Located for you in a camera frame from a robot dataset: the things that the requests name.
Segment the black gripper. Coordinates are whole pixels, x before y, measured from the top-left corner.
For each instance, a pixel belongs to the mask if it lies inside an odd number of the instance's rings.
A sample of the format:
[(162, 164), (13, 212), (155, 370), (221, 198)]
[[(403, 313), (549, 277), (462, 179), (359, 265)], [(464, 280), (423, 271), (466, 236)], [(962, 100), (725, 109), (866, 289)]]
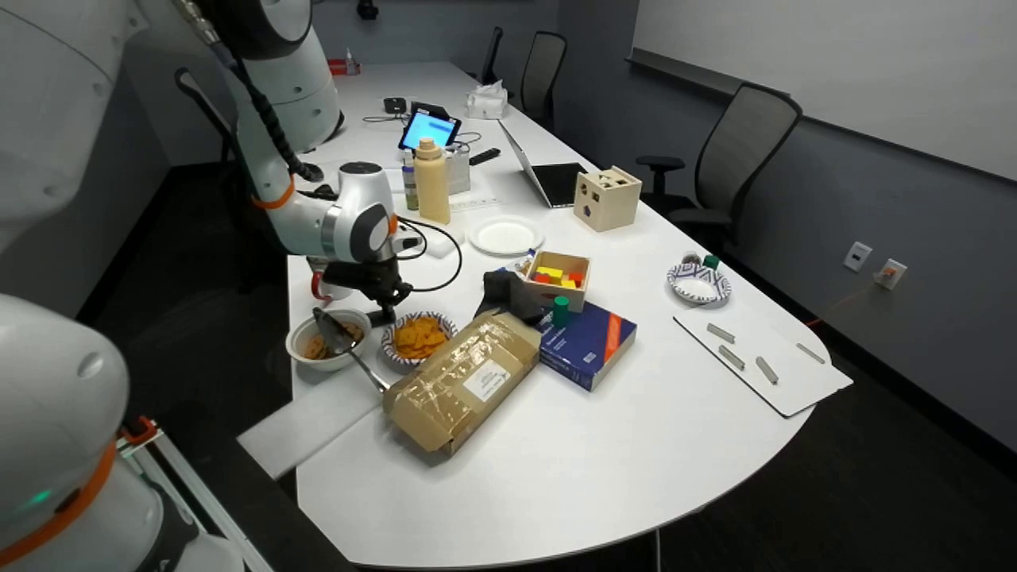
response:
[(359, 289), (365, 300), (376, 301), (370, 321), (376, 329), (393, 321), (393, 307), (412, 293), (409, 283), (402, 280), (397, 262), (365, 262), (365, 265), (344, 265), (335, 262), (323, 268), (323, 280), (332, 286)]

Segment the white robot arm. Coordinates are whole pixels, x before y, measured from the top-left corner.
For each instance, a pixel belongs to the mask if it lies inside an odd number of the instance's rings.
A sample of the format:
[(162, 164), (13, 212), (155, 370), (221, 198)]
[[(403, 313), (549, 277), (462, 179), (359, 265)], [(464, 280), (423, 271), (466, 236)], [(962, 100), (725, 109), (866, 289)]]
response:
[[(231, 100), (207, 125), (249, 176), (277, 246), (365, 265), (392, 204), (304, 195), (304, 160), (344, 113), (314, 31), (314, 0), (162, 0), (217, 62)], [(0, 231), (18, 243), (77, 200), (146, 0), (0, 0)], [(126, 364), (99, 332), (0, 297), (0, 570), (249, 572), (168, 485), (126, 461)]]

